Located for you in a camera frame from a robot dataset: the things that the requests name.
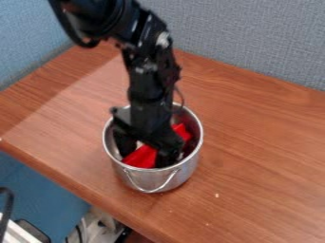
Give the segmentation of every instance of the bucket rim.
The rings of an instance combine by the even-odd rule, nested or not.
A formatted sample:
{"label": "bucket rim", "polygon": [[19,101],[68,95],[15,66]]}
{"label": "bucket rim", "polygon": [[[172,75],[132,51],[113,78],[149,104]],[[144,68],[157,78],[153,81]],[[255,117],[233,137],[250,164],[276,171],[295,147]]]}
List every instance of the bucket rim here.
{"label": "bucket rim", "polygon": [[[172,106],[173,107],[180,107],[180,105],[177,103],[173,103]],[[163,167],[163,168],[153,168],[153,169],[137,168],[135,166],[131,166],[131,165],[122,163],[118,159],[116,159],[113,157],[112,153],[108,150],[108,146],[105,144],[105,134],[106,134],[106,130],[108,130],[110,124],[112,124],[112,118],[109,118],[108,121],[105,122],[104,130],[102,130],[102,145],[104,145],[105,152],[106,152],[109,158],[112,159],[112,161],[114,163],[117,163],[122,168],[128,169],[129,171],[145,172],[145,173],[156,173],[156,172],[161,172],[161,171],[175,170],[175,169],[177,169],[177,167],[180,167],[183,164],[185,164],[191,160],[191,158],[197,154],[199,149],[200,149],[201,144],[203,144],[203,125],[201,125],[201,122],[197,120],[197,117],[192,113],[192,111],[185,106],[183,106],[183,109],[188,112],[188,114],[191,115],[191,117],[196,121],[197,129],[199,129],[197,144],[195,146],[195,149],[187,155],[187,157],[184,159],[181,159],[177,163],[172,164],[171,166],[167,166],[167,167]]]}

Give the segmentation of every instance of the wooden table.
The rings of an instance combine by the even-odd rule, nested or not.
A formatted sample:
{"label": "wooden table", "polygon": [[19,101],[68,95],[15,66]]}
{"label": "wooden table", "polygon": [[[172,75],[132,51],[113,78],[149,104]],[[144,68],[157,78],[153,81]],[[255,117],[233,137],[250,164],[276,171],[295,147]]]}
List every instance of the wooden table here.
{"label": "wooden table", "polygon": [[108,45],[73,47],[1,92],[1,149],[155,242],[325,242],[325,93],[176,56],[205,132],[181,188],[144,195],[113,175],[101,130],[126,75]]}

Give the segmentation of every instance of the metal bucket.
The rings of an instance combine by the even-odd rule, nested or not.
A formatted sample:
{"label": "metal bucket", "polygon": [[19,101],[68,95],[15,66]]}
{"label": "metal bucket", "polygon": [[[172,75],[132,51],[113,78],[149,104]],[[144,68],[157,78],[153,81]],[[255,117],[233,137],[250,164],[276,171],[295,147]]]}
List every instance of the metal bucket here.
{"label": "metal bucket", "polygon": [[140,169],[121,162],[116,145],[112,139],[112,119],[108,120],[102,132],[102,143],[108,156],[112,159],[112,168],[122,182],[137,191],[152,194],[168,191],[180,186],[191,176],[196,164],[199,150],[203,143],[203,128],[192,112],[183,107],[172,116],[172,123],[183,123],[192,135],[187,156],[172,166],[159,169]]}

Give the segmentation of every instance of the robotic arm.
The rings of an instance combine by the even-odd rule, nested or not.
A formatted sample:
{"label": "robotic arm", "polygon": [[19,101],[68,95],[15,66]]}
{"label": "robotic arm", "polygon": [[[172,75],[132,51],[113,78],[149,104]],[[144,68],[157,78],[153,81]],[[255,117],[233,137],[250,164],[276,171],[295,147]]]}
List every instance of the robotic arm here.
{"label": "robotic arm", "polygon": [[157,150],[156,167],[171,165],[184,142],[169,124],[180,68],[165,23],[136,0],[49,0],[49,3],[66,35],[80,47],[96,47],[100,41],[113,38],[121,50],[129,75],[131,109],[112,108],[118,154],[129,155],[141,141]]}

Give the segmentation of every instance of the wire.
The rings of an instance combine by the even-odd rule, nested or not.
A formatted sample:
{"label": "wire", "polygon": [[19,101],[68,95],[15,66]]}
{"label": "wire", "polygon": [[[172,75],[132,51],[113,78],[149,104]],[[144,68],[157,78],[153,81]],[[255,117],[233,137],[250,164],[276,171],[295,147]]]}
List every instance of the wire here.
{"label": "wire", "polygon": [[0,221],[0,242],[2,242],[5,237],[6,226],[11,214],[13,192],[5,187],[0,187],[0,194],[6,194],[5,208],[3,208],[3,213]]}
{"label": "wire", "polygon": [[85,221],[85,218],[84,218],[84,217],[81,218],[81,224],[82,224],[82,228],[84,228],[84,230],[82,230],[82,233],[84,233],[84,240],[85,240],[85,242],[88,242],[88,235],[86,235],[86,221]]}
{"label": "wire", "polygon": [[80,241],[80,243],[84,243],[82,236],[81,236],[81,231],[80,231],[80,228],[78,228],[77,225],[76,225],[76,232],[77,232],[77,235],[78,235],[78,241]]}

